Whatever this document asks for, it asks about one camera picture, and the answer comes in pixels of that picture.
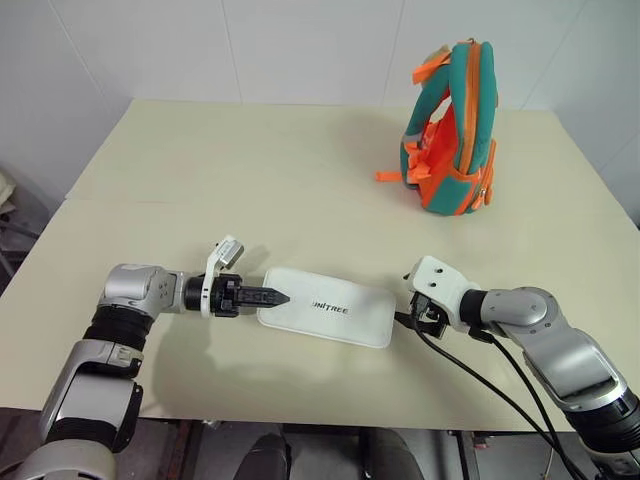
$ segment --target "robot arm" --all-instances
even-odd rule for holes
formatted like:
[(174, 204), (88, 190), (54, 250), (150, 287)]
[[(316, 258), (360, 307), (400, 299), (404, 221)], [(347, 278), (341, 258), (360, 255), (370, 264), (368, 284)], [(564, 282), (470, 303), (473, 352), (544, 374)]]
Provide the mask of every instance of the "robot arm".
[(572, 328), (549, 292), (480, 290), (449, 265), (424, 257), (407, 281), (411, 316), (441, 336), (489, 330), (523, 350), (525, 363), (576, 430), (605, 478), (640, 478), (640, 403), (586, 333)]
[(114, 479), (113, 453), (131, 440), (142, 402), (135, 378), (146, 337), (161, 313), (200, 311), (234, 317), (241, 306), (272, 307), (288, 297), (273, 289), (243, 287), (238, 275), (217, 274), (242, 254), (225, 237), (204, 275), (149, 265), (118, 265), (109, 274), (82, 340), (71, 350), (40, 417), (43, 446), (17, 479)]

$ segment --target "floor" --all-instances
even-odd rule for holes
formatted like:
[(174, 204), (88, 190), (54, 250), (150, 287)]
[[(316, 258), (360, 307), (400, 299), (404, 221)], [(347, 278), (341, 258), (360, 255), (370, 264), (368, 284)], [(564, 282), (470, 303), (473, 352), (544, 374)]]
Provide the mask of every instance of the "floor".
[[(0, 408), (0, 469), (23, 460), (39, 444), (38, 413)], [(181, 426), (190, 422), (142, 419), (131, 445), (118, 454), (119, 479), (232, 480), (243, 456), (257, 438), (278, 433), (282, 426), (269, 423), (216, 422), (202, 429), (197, 452), (181, 451)], [(460, 480), (462, 471), (456, 439), (444, 431), (396, 429), (414, 454), (426, 480)], [(296, 431), (285, 426), (292, 448), (291, 480), (360, 480), (355, 435)], [(594, 478), (595, 469), (575, 434), (561, 434), (571, 458)], [(538, 480), (547, 463), (549, 449), (535, 435), (486, 438), (475, 452), (481, 479)], [(185, 464), (193, 457), (189, 474)], [(569, 479), (557, 459), (551, 465), (553, 480)]]

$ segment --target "orange strap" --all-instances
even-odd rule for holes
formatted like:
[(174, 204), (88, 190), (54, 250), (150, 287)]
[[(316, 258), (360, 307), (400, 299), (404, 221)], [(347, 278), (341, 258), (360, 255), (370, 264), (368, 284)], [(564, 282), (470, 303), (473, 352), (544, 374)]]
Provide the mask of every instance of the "orange strap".
[(413, 84), (424, 83), (441, 66), (451, 63), (451, 51), (443, 45), (440, 50), (433, 52), (422, 65), (413, 71)]
[(401, 172), (376, 172), (376, 182), (401, 182)]

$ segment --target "orange backpack strap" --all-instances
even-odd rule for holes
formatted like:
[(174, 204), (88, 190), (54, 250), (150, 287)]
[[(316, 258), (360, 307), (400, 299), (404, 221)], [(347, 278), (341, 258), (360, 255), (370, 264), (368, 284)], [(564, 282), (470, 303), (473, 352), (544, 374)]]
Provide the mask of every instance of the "orange backpack strap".
[(425, 84), (441, 65), (451, 63), (451, 50), (446, 45), (427, 57), (422, 65), (413, 71), (413, 84)]

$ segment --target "table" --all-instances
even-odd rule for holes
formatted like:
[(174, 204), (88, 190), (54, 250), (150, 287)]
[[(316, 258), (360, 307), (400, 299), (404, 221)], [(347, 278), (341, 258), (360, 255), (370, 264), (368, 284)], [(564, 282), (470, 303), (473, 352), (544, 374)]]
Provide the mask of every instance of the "table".
[[(246, 245), (246, 284), (289, 266), (388, 288), (403, 308), (401, 277), (430, 254), (484, 288), (541, 286), (640, 391), (638, 234), (557, 119), (500, 112), (494, 203), (444, 218), (373, 180), (397, 165), (407, 114), (135, 101), (0, 298), (0, 405), (41, 408), (111, 267), (202, 271), (227, 233)], [(534, 412), (495, 349), (453, 331), (441, 344)], [(150, 417), (529, 430), (399, 325), (375, 350), (254, 315), (161, 315), (138, 382)]]

